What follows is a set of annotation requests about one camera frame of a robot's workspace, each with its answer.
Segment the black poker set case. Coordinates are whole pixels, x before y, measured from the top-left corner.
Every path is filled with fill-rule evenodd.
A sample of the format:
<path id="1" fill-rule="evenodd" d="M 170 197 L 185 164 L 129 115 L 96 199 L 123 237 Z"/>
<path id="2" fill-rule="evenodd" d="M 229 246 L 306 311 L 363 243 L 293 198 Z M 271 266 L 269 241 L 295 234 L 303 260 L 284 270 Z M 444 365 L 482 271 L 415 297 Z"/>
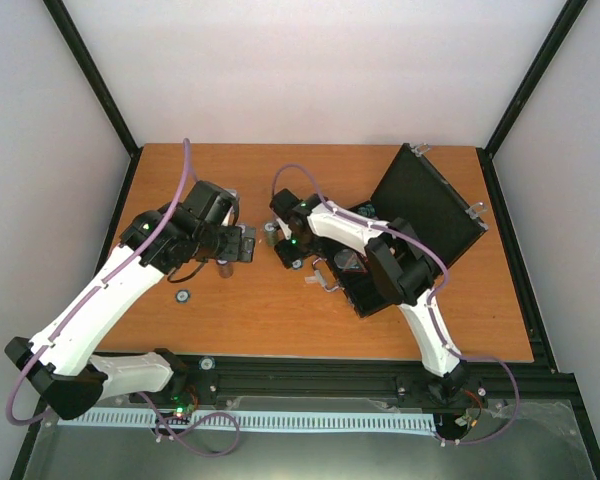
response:
<path id="1" fill-rule="evenodd" d="M 450 268 L 488 230 L 479 216 L 423 155 L 403 145 L 364 205 L 374 208 L 375 217 L 390 224 L 405 221 L 410 235 L 428 247 Z M 364 271 L 364 258 L 339 243 L 326 240 L 327 264 L 362 318 L 393 305 L 375 290 Z"/>

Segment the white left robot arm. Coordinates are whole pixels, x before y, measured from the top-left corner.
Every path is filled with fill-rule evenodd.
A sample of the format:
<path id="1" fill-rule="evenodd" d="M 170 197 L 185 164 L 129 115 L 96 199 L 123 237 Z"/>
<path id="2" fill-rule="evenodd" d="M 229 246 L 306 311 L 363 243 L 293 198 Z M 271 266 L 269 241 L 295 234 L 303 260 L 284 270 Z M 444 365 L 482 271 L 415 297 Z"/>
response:
<path id="1" fill-rule="evenodd" d="M 166 348 L 104 357 L 95 350 L 126 311 L 162 279 L 174 282 L 195 261 L 249 263 L 256 230 L 239 224 L 239 197 L 198 181 L 184 199 L 136 216 L 95 278 L 32 338 L 13 338 L 8 358 L 63 420 L 80 417 L 99 401 L 150 392 L 166 402 L 188 390 L 188 369 Z"/>

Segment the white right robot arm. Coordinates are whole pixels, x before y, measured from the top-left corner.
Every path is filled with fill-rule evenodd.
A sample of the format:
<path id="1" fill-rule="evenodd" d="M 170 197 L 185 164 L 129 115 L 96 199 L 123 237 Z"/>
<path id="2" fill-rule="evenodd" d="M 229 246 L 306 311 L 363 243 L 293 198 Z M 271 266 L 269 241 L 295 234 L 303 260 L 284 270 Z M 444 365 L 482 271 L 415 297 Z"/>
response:
<path id="1" fill-rule="evenodd" d="M 325 258 L 326 240 L 363 257 L 375 290 L 405 317 L 425 370 L 449 383 L 468 378 L 435 299 L 434 282 L 446 266 L 410 235 L 407 222 L 370 219 L 318 194 L 303 200 L 287 189 L 273 195 L 270 208 L 283 235 L 274 250 L 285 268 L 309 256 Z"/>

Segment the brown chip stack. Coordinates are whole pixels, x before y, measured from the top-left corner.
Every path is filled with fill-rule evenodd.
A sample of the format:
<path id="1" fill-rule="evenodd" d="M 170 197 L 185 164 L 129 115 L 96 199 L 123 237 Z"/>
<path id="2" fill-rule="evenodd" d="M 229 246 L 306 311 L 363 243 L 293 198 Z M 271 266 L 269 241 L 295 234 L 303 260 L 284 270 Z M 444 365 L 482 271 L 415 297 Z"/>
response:
<path id="1" fill-rule="evenodd" d="M 219 276 L 223 279 L 230 278 L 234 273 L 234 266 L 232 262 L 225 260 L 217 260 L 216 265 L 218 268 Z"/>

